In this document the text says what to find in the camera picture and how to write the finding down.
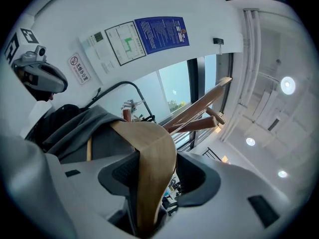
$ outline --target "ceiling light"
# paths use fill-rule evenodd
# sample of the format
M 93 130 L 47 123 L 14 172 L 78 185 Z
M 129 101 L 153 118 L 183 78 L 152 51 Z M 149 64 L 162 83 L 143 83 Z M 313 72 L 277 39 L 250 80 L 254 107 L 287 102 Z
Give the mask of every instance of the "ceiling light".
M 246 143 L 249 146 L 254 146 L 256 144 L 255 140 L 253 138 L 250 138 L 250 137 L 246 139 Z
M 281 178 L 285 178 L 285 177 L 287 177 L 287 173 L 285 172 L 285 171 L 280 171 L 279 173 L 278 173 L 278 176 L 279 177 L 281 177 Z
M 281 80 L 280 87 L 286 95 L 291 95 L 296 89 L 296 84 L 291 77 L 286 76 Z

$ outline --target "air vent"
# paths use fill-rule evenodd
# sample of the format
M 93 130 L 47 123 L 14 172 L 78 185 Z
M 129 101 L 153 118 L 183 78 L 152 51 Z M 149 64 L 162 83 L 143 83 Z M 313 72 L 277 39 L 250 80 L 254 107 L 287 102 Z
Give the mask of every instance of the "air vent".
M 79 173 L 80 173 L 80 172 L 79 172 L 78 170 L 71 170 L 71 171 L 65 172 L 65 175 L 66 175 L 66 177 L 71 177 L 71 176 L 77 175 L 77 174 L 79 174 Z
M 269 227 L 279 218 L 279 215 L 274 211 L 263 196 L 249 197 L 248 201 L 254 208 L 265 228 Z
M 270 127 L 268 128 L 269 131 L 271 131 L 279 122 L 279 119 L 275 119 L 275 121 L 270 125 Z

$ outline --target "glass window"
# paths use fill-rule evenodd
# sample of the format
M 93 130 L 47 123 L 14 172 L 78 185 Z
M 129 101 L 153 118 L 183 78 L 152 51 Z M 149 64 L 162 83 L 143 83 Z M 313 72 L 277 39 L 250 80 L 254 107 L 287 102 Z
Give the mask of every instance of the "glass window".
M 209 108 L 213 109 L 213 105 L 214 105 L 214 103 L 212 103 L 212 104 L 209 106 Z M 210 117 L 210 115 L 208 115 L 207 113 L 204 113 L 203 116 L 202 116 L 202 118 L 207 118 L 207 117 Z
M 216 85 L 216 55 L 205 56 L 205 93 Z
M 232 61 L 233 61 L 233 53 L 225 53 L 222 55 L 216 56 L 216 82 L 218 83 L 224 77 L 232 78 Z M 221 97 L 219 97 L 213 104 L 213 109 L 216 112 L 224 113 L 224 108 L 227 102 L 228 92 L 230 88 L 230 84 L 228 83 L 224 88 L 224 93 Z
M 170 110 L 167 105 L 165 95 L 162 91 L 160 77 L 158 73 L 153 72 L 134 81 L 144 96 L 151 112 L 155 115 L 156 121 L 161 121 L 170 116 Z M 136 109 L 131 109 L 132 118 L 134 116 L 147 118 L 149 113 L 145 105 L 141 102 L 136 89 L 131 85 L 123 85 L 111 91 L 94 105 L 100 105 L 108 112 L 122 117 L 123 108 L 128 109 L 125 102 L 133 100 L 137 103 Z
M 171 113 L 190 102 L 187 61 L 162 68 L 159 73 Z
M 190 140 L 190 132 L 186 133 L 185 135 L 182 136 L 182 138 L 175 141 L 176 149 L 183 146 L 183 144 L 187 143 L 189 140 Z

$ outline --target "window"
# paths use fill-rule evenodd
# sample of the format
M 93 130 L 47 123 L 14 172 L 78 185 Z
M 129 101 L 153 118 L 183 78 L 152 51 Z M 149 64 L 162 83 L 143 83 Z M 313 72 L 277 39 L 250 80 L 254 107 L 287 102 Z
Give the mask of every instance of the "window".
M 159 73 L 171 113 L 190 102 L 187 61 L 162 68 Z
M 187 143 L 190 140 L 190 132 L 182 133 L 181 137 L 176 138 L 175 144 L 176 144 L 176 149 L 182 147 L 185 143 Z
M 162 91 L 160 77 L 158 76 L 159 73 L 153 72 L 135 80 L 134 83 L 143 94 L 151 112 L 155 115 L 156 121 L 161 121 L 169 117 L 171 113 L 168 108 L 165 94 Z M 122 108 L 126 105 L 125 102 L 130 102 L 130 100 L 133 100 L 134 103 L 138 103 L 136 110 L 131 109 L 133 119 L 135 119 L 134 116 L 138 118 L 147 118 L 149 116 L 145 105 L 141 102 L 141 97 L 131 85 L 122 85 L 116 88 L 98 100 L 94 105 L 100 105 L 108 112 L 122 117 Z
M 207 113 L 204 113 L 202 117 L 203 117 L 203 118 L 207 118 L 207 117 L 210 117 L 210 116 L 209 116 Z
M 205 56 L 205 93 L 216 86 L 216 55 Z

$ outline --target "blue sign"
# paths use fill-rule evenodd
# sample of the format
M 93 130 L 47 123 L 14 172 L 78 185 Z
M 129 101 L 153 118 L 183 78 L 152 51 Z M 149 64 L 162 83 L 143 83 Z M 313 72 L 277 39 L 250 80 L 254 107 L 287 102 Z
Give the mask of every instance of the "blue sign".
M 150 17 L 135 20 L 148 54 L 182 46 L 189 46 L 182 17 Z

